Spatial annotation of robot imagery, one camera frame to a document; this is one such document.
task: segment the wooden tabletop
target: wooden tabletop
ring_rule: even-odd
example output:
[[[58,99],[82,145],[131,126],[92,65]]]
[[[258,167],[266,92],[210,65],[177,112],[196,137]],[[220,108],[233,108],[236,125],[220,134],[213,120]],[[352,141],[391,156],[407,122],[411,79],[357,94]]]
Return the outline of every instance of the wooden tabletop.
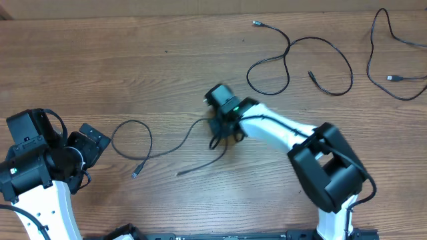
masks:
[[[209,114],[203,96],[217,83],[253,97],[302,123],[337,125],[378,185],[377,196],[355,208],[354,226],[378,229],[381,239],[425,239],[427,234],[427,93],[393,99],[366,76],[374,12],[286,13],[201,17],[126,17],[86,20],[0,21],[0,156],[13,144],[5,118],[22,110],[50,108],[69,132],[88,123],[106,135],[127,119],[148,124],[153,152],[175,147],[189,126]],[[397,36],[426,43],[427,11],[393,11]],[[245,76],[256,61],[284,52],[286,32],[331,41],[348,58],[354,86],[341,97],[319,91],[313,71],[330,91],[350,83],[344,60],[327,44],[306,40],[291,48],[291,83],[270,97],[250,89]],[[377,20],[372,77],[410,97],[423,81],[391,83],[387,75],[427,72],[427,49],[393,40],[385,14]],[[256,67],[251,79],[266,91],[284,85],[282,61]],[[146,155],[147,131],[129,124],[117,147]],[[200,123],[174,153],[150,159],[136,179],[139,161],[112,147],[89,170],[92,183],[71,197],[83,236],[103,235],[133,223],[144,233],[253,233],[314,229],[317,209],[306,197],[285,153],[246,139],[200,171],[221,147],[208,149],[207,123]],[[372,188],[364,184],[361,197]],[[1,239],[28,239],[16,214],[0,212]]]

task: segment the wooden table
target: wooden table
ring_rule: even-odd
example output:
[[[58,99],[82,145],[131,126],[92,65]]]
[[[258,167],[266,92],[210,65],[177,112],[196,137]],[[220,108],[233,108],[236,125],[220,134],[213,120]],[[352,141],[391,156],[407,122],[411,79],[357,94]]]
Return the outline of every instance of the wooden table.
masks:
[[[209,107],[204,94],[217,83],[237,96],[251,96],[302,123],[337,125],[375,178],[378,194],[355,209],[354,225],[379,229],[382,239],[425,239],[427,234],[427,93],[398,101],[366,77],[373,12],[286,13],[209,17],[127,17],[87,20],[0,22],[0,155],[13,144],[5,118],[37,107],[56,111],[69,131],[89,123],[106,135],[127,119],[147,123],[153,152],[175,147]],[[426,42],[427,12],[391,12],[397,36]],[[324,37],[348,58],[354,87],[331,97],[319,91],[307,71],[331,91],[345,90],[348,68],[328,45],[307,40],[287,58],[291,83],[273,97],[246,83],[250,65],[283,53],[284,38]],[[423,81],[390,83],[387,75],[425,75],[427,50],[390,37],[381,14],[375,31],[372,76],[409,97]],[[282,61],[253,70],[254,84],[273,91],[284,84]],[[109,233],[133,223],[144,233],[251,233],[314,229],[317,209],[306,197],[286,154],[247,139],[226,156],[182,177],[184,169],[211,161],[221,149],[207,148],[211,133],[198,125],[178,151],[151,159],[137,177],[139,161],[109,147],[89,170],[92,183],[72,196],[83,236]],[[145,155],[146,130],[130,124],[117,146]],[[361,197],[371,191],[365,183]],[[27,239],[17,216],[0,212],[0,238]]]

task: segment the wall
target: wall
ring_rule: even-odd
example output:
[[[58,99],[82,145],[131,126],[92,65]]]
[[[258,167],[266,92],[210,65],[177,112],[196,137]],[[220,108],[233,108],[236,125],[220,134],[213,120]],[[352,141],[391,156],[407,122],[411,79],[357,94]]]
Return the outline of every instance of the wall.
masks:
[[[427,8],[427,0],[0,0],[0,5],[3,6],[3,11],[13,19],[67,19],[148,15],[375,11],[381,7],[389,10],[421,10]]]

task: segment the wood grain surface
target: wood grain surface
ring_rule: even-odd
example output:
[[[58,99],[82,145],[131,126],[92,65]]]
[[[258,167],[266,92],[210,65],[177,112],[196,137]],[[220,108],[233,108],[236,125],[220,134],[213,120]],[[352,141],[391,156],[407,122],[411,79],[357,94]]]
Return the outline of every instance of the wood grain surface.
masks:
[[[106,135],[127,119],[153,133],[153,152],[175,147],[188,127],[209,114],[204,94],[217,83],[239,97],[253,97],[302,123],[337,125],[375,178],[378,194],[355,209],[354,225],[378,229],[381,239],[425,239],[427,234],[427,93],[403,102],[366,77],[374,12],[286,13],[199,17],[128,17],[90,20],[0,22],[0,156],[13,144],[5,118],[24,109],[50,108],[69,131],[89,123]],[[397,36],[426,43],[427,11],[392,11]],[[331,91],[347,88],[343,59],[323,42],[291,48],[291,83],[273,97],[246,83],[252,63],[283,53],[277,32],[252,26],[263,21],[291,38],[323,37],[335,44],[354,70],[354,87],[331,97],[308,77],[311,70]],[[387,75],[425,75],[427,49],[390,37],[386,18],[377,20],[372,77],[409,97],[426,83],[391,83]],[[256,67],[260,89],[283,86],[282,61]],[[207,123],[200,123],[178,151],[151,159],[136,179],[139,161],[109,147],[89,170],[92,183],[72,196],[83,236],[103,235],[133,223],[144,233],[253,233],[314,229],[317,209],[306,197],[285,153],[246,139],[200,171],[176,177],[220,154],[210,151]],[[145,155],[146,130],[129,124],[117,146]],[[361,197],[371,191],[365,183]],[[0,212],[1,239],[28,239],[16,214]]]

